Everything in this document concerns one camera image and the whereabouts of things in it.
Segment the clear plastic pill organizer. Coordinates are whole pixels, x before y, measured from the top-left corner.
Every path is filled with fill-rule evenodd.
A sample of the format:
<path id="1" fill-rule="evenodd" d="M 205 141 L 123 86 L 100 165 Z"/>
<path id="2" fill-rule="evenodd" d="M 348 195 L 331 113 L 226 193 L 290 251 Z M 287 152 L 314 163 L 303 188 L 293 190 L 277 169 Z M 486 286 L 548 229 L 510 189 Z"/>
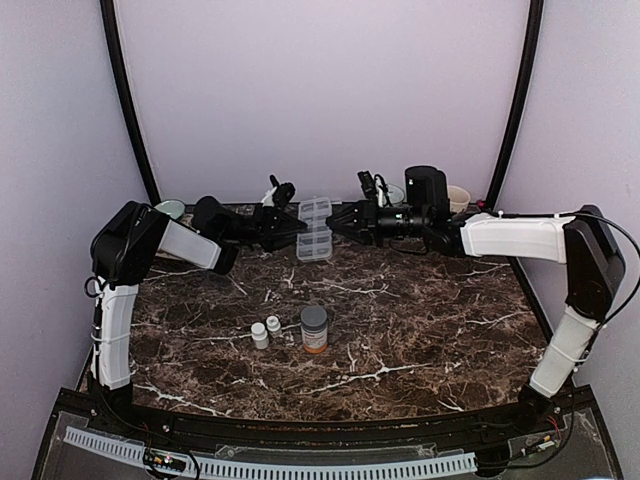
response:
<path id="1" fill-rule="evenodd" d="M 307 229 L 297 235 L 296 256 L 301 262 L 328 260 L 332 256 L 332 231 L 326 219 L 332 215 L 331 200 L 327 197 L 302 201 L 298 219 Z"/>

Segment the orange pill bottle grey cap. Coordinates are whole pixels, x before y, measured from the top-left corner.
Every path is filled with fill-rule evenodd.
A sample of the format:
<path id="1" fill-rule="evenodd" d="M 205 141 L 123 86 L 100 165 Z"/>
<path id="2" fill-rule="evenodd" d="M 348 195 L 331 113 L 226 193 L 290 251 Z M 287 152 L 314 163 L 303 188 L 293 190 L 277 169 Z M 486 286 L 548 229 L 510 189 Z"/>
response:
<path id="1" fill-rule="evenodd" d="M 306 306 L 300 312 L 300 327 L 303 348 L 319 354 L 328 345 L 328 314 L 321 306 Z"/>

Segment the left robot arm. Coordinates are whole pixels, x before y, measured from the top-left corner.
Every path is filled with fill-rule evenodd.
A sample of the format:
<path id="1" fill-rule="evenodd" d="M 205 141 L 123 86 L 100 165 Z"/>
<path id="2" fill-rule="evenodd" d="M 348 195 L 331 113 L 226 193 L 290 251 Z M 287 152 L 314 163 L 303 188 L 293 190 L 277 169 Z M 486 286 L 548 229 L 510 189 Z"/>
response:
<path id="1" fill-rule="evenodd" d="M 295 243 L 306 231 L 306 223 L 289 213 L 287 205 L 286 200 L 270 200 L 243 216 L 205 196 L 195 204 L 190 223 L 183 224 L 148 204 L 126 203 L 90 247 L 92 275 L 85 291 L 95 301 L 91 391 L 131 394 L 134 305 L 157 254 L 226 275 L 242 247 L 258 245 L 272 252 Z"/>

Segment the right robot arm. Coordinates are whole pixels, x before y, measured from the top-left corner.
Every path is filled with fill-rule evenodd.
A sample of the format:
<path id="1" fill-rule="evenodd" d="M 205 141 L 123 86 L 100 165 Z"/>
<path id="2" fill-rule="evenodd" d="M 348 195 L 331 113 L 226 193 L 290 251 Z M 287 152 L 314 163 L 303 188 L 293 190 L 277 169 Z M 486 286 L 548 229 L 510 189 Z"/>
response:
<path id="1" fill-rule="evenodd" d="M 404 177 L 405 202 L 388 206 L 380 204 L 373 176 L 360 172 L 364 199 L 329 216 L 327 225 L 364 245 L 419 238 L 427 250 L 448 257 L 524 258 L 566 268 L 563 315 L 523 389 L 522 394 L 528 397 L 510 413 L 511 426 L 521 434 L 530 434 L 549 416 L 546 400 L 554 397 L 586 360 L 599 332 L 618 313 L 613 303 L 626 264 L 612 234 L 616 227 L 594 205 L 567 213 L 455 213 L 443 171 L 413 166 L 406 169 Z"/>

